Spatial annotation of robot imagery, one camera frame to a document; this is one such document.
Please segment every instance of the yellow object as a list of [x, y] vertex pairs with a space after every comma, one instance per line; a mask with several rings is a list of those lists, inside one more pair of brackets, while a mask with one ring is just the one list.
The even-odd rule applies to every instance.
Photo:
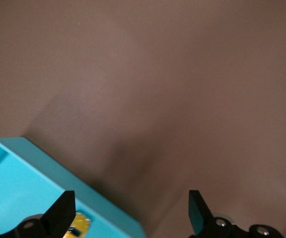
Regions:
[[86, 218], [83, 214], [76, 213], [69, 230], [63, 238], [83, 238], [89, 230], [90, 222], [90, 219]]

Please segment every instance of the silver screw head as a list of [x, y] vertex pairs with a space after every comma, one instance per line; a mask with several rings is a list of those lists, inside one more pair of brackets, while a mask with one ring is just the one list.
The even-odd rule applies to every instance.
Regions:
[[259, 232], [260, 234], [264, 235], [264, 236], [268, 236], [269, 235], [269, 231], [264, 228], [264, 227], [258, 227], [257, 228], [257, 232]]
[[223, 219], [217, 219], [216, 224], [221, 227], [225, 227], [227, 225]]

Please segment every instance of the black metal part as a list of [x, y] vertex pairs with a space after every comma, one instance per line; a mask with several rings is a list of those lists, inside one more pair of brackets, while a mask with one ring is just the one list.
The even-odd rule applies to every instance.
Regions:
[[40, 219], [25, 220], [0, 238], [62, 238], [74, 217], [74, 191], [65, 191]]
[[274, 228], [253, 225], [249, 232], [221, 217], [214, 217], [197, 190], [189, 192], [189, 218], [195, 235], [189, 238], [283, 238]]

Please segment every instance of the turquoise plastic container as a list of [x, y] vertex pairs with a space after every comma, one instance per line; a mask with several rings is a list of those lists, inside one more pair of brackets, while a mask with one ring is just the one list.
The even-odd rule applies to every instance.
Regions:
[[140, 224], [22, 137], [0, 139], [0, 234], [43, 214], [65, 190], [91, 220], [85, 238], [145, 238]]

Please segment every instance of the brown surface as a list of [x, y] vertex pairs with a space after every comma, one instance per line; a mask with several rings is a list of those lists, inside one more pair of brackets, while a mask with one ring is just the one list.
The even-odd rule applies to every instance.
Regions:
[[286, 1], [0, 1], [0, 137], [188, 237], [188, 190], [286, 231]]

